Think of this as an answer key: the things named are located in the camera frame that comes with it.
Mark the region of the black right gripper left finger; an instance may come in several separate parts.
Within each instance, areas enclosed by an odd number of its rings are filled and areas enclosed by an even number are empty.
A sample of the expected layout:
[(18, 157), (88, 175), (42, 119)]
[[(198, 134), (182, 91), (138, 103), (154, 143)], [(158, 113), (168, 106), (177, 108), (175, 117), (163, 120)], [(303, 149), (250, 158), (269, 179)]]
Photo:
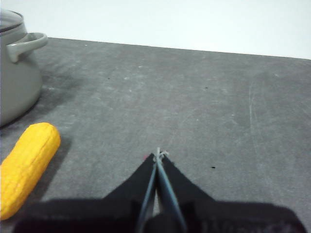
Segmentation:
[(154, 155), (100, 199), (55, 199), (30, 206), (16, 233), (120, 233), (136, 230), (155, 177)]

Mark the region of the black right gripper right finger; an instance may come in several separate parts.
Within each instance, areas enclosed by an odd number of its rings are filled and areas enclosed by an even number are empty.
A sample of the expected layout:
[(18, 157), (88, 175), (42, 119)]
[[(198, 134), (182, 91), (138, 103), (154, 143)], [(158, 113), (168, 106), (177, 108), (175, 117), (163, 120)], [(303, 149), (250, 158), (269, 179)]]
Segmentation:
[(162, 159), (189, 233), (305, 233), (289, 208), (271, 203), (215, 200), (192, 183), (167, 156)]

